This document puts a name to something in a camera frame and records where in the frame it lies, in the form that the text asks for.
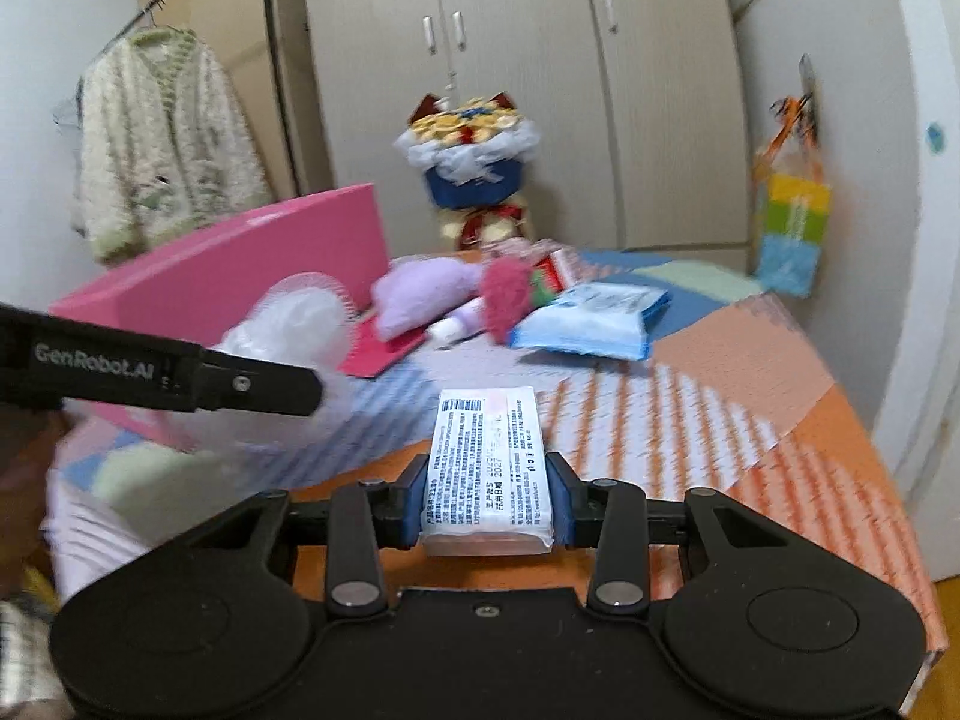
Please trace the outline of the white tissue pack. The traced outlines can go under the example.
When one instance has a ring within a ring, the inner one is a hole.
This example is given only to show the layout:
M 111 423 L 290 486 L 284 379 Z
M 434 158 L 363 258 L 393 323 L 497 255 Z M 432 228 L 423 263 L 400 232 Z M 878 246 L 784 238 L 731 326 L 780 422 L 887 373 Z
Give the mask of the white tissue pack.
M 433 556 L 550 553 L 553 505 L 532 388 L 439 395 L 420 520 Z

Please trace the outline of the blue wet wipes pack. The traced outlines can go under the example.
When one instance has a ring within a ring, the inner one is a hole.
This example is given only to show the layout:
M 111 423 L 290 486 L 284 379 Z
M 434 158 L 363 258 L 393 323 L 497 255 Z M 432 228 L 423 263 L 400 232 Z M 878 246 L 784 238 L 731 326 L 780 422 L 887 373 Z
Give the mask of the blue wet wipes pack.
M 651 356 L 647 329 L 669 309 L 669 291 L 591 281 L 558 294 L 508 335 L 511 348 L 643 362 Z

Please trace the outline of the white tube bottle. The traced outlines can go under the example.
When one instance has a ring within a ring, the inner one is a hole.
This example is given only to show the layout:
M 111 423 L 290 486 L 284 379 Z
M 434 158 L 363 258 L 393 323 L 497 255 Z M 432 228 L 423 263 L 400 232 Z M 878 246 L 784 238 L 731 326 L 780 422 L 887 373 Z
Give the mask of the white tube bottle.
M 436 348 L 448 349 L 477 337 L 483 330 L 483 299 L 473 298 L 433 322 L 427 328 L 427 339 Z

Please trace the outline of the purple plush cloud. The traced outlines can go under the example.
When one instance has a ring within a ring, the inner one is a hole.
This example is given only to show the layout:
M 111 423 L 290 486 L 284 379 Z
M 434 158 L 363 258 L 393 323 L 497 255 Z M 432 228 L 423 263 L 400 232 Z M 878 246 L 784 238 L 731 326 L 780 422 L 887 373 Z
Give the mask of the purple plush cloud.
M 449 310 L 475 298 L 483 266 L 454 257 L 404 260 L 373 284 L 374 330 L 392 341 L 427 327 Z

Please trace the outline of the pink fluffy pompom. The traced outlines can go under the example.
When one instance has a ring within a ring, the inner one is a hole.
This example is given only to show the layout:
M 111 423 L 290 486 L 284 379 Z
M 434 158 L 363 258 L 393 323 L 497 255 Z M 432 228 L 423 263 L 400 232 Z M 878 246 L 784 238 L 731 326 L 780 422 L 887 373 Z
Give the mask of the pink fluffy pompom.
M 480 298 L 485 330 L 496 344 L 532 310 L 532 266 L 516 257 L 494 259 L 483 271 Z

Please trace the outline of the pink storage box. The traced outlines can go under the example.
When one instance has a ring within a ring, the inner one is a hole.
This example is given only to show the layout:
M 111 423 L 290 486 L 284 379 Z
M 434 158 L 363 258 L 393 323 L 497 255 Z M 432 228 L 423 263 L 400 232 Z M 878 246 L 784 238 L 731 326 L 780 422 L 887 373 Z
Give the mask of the pink storage box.
M 218 351 L 224 333 L 285 278 L 329 275 L 364 309 L 386 268 L 374 188 L 353 185 L 246 211 L 161 245 L 60 299 L 49 316 Z M 174 411 L 93 406 L 96 415 L 153 442 L 189 449 L 172 431 Z

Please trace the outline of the patchwork tablecloth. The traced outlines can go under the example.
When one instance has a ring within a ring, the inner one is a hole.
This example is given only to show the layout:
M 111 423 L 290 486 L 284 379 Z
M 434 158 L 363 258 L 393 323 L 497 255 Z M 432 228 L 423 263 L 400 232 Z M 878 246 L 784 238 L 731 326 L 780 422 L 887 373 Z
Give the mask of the patchwork tablecloth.
M 672 298 L 638 366 L 545 355 L 483 337 L 423 344 L 353 387 L 331 444 L 223 463 L 179 454 L 99 418 L 62 445 L 52 483 L 57 587 L 71 595 L 235 500 L 236 481 L 304 499 L 397 475 L 427 450 L 446 388 L 529 387 L 550 449 L 586 478 L 659 499 L 713 486 L 890 583 L 918 610 L 928 655 L 946 626 L 918 539 L 866 429 L 775 296 L 731 271 L 599 254 L 597 273 Z

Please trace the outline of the white knit cardigan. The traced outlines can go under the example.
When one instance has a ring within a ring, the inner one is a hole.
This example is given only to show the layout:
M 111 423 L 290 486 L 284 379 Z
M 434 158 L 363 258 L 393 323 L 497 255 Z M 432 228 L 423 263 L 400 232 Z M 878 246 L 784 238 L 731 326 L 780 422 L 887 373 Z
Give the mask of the white knit cardigan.
M 233 83 L 195 32 L 149 28 L 80 82 L 76 215 L 114 266 L 275 200 Z

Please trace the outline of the red white small packet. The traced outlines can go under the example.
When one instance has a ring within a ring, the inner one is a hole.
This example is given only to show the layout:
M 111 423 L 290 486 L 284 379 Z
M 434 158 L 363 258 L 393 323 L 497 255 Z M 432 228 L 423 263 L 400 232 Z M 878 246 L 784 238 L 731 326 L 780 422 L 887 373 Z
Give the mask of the red white small packet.
M 576 257 L 568 249 L 553 250 L 542 257 L 532 270 L 534 293 L 542 299 L 553 299 L 578 283 Z

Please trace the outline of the cream gift box with ribbon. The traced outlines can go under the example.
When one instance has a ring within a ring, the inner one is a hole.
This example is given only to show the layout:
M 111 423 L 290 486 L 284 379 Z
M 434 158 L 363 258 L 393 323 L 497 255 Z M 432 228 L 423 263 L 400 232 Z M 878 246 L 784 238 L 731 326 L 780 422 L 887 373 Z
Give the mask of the cream gift box with ribbon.
M 535 239 L 529 207 L 519 193 L 496 205 L 438 208 L 434 216 L 441 244 L 452 252 L 482 249 L 483 245 L 511 238 Z

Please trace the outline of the flower bouquet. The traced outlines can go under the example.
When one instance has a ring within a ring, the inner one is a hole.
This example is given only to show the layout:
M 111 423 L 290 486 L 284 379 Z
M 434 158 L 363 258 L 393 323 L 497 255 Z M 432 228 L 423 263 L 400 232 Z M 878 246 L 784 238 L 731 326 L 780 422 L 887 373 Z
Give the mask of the flower bouquet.
M 500 93 L 451 106 L 428 94 L 394 148 L 427 184 L 434 206 L 472 210 L 519 192 L 540 145 L 537 125 Z

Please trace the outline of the colourful gift bag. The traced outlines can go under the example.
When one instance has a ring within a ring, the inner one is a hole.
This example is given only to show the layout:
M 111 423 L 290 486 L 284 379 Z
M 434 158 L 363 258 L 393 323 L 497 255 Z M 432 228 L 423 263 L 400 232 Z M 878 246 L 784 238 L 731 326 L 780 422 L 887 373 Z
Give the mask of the colourful gift bag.
M 782 98 L 773 112 L 778 132 L 754 161 L 760 222 L 755 277 L 768 291 L 805 299 L 814 291 L 832 188 L 823 172 L 812 96 Z

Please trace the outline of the beige wardrobe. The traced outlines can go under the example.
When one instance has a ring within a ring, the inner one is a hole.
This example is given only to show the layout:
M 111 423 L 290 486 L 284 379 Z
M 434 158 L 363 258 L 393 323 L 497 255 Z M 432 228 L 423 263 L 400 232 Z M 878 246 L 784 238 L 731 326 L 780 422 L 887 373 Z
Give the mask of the beige wardrobe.
M 373 184 L 394 254 L 438 249 L 395 149 L 423 96 L 506 94 L 539 127 L 535 229 L 584 247 L 742 250 L 748 156 L 727 0 L 306 0 L 337 184 Z

